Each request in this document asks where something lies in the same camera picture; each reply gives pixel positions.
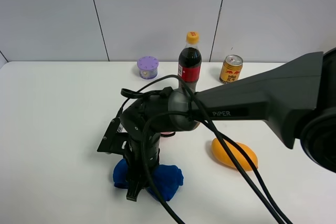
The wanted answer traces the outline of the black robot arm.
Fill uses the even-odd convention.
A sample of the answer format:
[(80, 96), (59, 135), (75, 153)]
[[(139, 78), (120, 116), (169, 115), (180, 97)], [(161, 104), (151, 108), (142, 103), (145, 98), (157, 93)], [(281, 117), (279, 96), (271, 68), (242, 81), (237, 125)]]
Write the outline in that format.
[(121, 114), (129, 134), (127, 199), (135, 201), (158, 165), (159, 133), (191, 131), (201, 120), (262, 120), (287, 148), (295, 139), (317, 164), (335, 171), (335, 51), (305, 54), (278, 68), (201, 92), (122, 90), (134, 102)]

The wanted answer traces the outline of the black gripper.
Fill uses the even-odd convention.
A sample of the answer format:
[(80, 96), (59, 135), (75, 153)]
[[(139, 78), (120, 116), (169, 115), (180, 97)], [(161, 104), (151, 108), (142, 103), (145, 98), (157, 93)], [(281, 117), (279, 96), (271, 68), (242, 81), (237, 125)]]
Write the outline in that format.
[(143, 133), (143, 128), (132, 126), (128, 132), (128, 143), (124, 158), (128, 165), (128, 190), (126, 199), (136, 202), (143, 189), (143, 180), (159, 165), (160, 134), (149, 130)]

